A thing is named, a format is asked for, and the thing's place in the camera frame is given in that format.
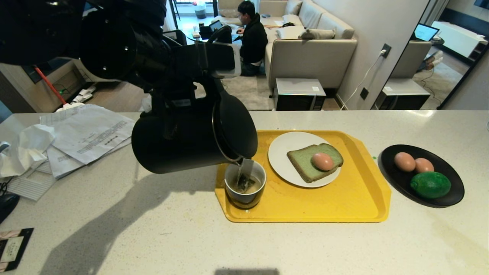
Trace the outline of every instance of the black hoodie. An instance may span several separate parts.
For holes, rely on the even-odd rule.
[[[260,15],[258,13],[246,25],[242,43],[240,55],[243,57],[244,63],[255,63],[263,59],[268,39],[265,28],[260,23]]]

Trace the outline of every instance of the laptop screen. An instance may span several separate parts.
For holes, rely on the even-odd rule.
[[[215,32],[216,30],[222,28],[222,23],[221,21],[217,20],[214,23],[210,24],[209,27],[211,28],[212,32]]]
[[[418,24],[416,29],[414,30],[414,34],[416,35],[416,38],[424,40],[424,41],[430,41],[433,39],[433,36],[439,31],[437,28],[433,28],[427,25],[423,24]]]

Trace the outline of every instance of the black plate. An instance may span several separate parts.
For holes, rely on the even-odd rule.
[[[416,194],[410,185],[411,179],[416,175],[416,172],[401,171],[394,164],[394,156],[399,152],[406,152],[412,155],[414,159],[425,158],[429,160],[433,164],[435,172],[444,174],[450,180],[452,187],[448,194],[437,199],[425,199]],[[457,204],[464,198],[464,184],[455,169],[442,158],[429,151],[411,145],[392,145],[380,154],[378,163],[381,172],[389,183],[401,194],[417,203],[429,207],[441,208]]]

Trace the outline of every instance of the mirror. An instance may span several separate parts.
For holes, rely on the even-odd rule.
[[[488,37],[488,1],[430,0],[372,110],[440,109]]]

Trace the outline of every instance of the white plate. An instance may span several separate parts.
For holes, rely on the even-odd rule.
[[[270,144],[270,147],[268,148],[268,160],[270,161],[273,170],[275,170],[275,172],[277,172],[277,174],[284,180],[292,184],[306,188],[325,186],[338,177],[341,167],[338,167],[338,169],[331,175],[315,182],[307,183],[301,178],[301,175],[295,170],[292,162],[290,162],[287,157],[287,152],[289,151],[299,150],[314,144],[319,145],[320,143],[329,144],[329,142],[313,134],[304,132],[285,133],[278,136],[272,144]]]

